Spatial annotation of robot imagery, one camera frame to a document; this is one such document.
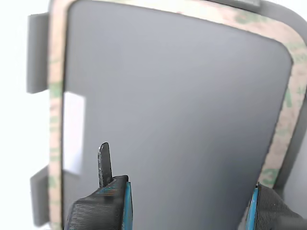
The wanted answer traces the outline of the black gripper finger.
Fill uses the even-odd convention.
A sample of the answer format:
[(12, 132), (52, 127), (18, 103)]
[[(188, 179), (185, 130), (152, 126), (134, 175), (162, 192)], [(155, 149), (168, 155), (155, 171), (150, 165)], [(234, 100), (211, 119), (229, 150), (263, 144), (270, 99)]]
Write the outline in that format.
[(99, 188), (75, 201), (65, 230), (132, 230), (132, 194), (127, 175), (112, 176), (109, 144), (98, 151)]
[(257, 184), (246, 216), (247, 230), (303, 230), (304, 218), (271, 188)]

